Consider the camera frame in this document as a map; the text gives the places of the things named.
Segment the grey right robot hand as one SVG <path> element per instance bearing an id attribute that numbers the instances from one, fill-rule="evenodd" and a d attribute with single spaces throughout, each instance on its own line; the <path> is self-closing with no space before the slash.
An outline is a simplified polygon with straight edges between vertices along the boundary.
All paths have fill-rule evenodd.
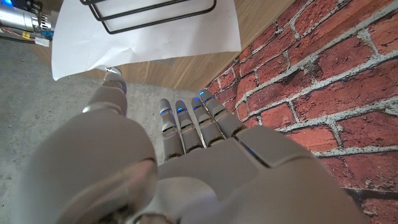
<path id="1" fill-rule="evenodd" d="M 1 0 L 1 39 L 49 47 L 55 19 L 41 1 Z"/>

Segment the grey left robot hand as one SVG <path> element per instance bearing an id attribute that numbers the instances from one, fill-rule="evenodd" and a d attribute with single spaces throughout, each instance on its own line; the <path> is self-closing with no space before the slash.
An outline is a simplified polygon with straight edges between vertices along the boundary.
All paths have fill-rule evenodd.
<path id="1" fill-rule="evenodd" d="M 14 223 L 366 223 L 308 149 L 244 125 L 206 90 L 160 101 L 165 162 L 127 118 L 127 86 L 110 67 L 83 111 L 34 151 Z"/>

